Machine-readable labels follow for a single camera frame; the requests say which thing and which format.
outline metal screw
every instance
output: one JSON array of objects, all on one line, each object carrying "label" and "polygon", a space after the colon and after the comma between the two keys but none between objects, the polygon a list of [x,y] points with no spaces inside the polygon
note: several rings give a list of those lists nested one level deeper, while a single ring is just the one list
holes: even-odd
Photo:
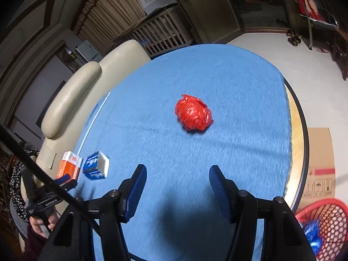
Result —
[{"label": "metal screw", "polygon": [[283,203],[284,202],[284,198],[281,197],[281,196],[277,196],[276,197],[276,202]]},{"label": "metal screw", "polygon": [[110,190],[109,195],[111,197],[117,196],[118,195],[118,190],[117,189]]},{"label": "metal screw", "polygon": [[246,190],[238,190],[238,195],[242,197],[248,196],[248,192]]}]

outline blue box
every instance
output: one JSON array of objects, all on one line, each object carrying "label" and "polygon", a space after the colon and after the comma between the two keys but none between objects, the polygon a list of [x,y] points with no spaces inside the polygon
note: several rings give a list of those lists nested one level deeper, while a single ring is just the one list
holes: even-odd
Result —
[{"label": "blue box", "polygon": [[109,170],[110,160],[102,152],[89,155],[84,163],[82,172],[90,180],[105,179]]}]

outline curtain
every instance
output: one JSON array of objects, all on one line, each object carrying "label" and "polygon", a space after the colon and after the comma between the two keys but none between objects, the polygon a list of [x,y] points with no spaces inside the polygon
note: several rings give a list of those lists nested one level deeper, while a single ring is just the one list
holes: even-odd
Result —
[{"label": "curtain", "polygon": [[123,31],[146,16],[140,0],[84,0],[74,33],[102,55]]}]

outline crumpled red plastic bag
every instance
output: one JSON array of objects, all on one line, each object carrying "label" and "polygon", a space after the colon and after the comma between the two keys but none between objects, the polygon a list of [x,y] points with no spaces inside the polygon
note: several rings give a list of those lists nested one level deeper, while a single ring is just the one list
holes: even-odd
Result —
[{"label": "crumpled red plastic bag", "polygon": [[203,131],[213,122],[212,112],[199,98],[183,94],[175,105],[175,114],[186,130]]}]

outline beige sofa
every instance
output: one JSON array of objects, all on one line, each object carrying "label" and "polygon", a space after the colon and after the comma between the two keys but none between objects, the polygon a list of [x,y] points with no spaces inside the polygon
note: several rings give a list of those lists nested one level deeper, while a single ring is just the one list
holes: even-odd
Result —
[{"label": "beige sofa", "polygon": [[[67,81],[42,121],[45,135],[36,163],[55,179],[64,152],[74,150],[85,122],[97,102],[126,76],[150,61],[135,40],[107,54],[99,63],[89,62]],[[25,190],[22,184],[22,195]],[[66,204],[57,207],[62,212]]]}]

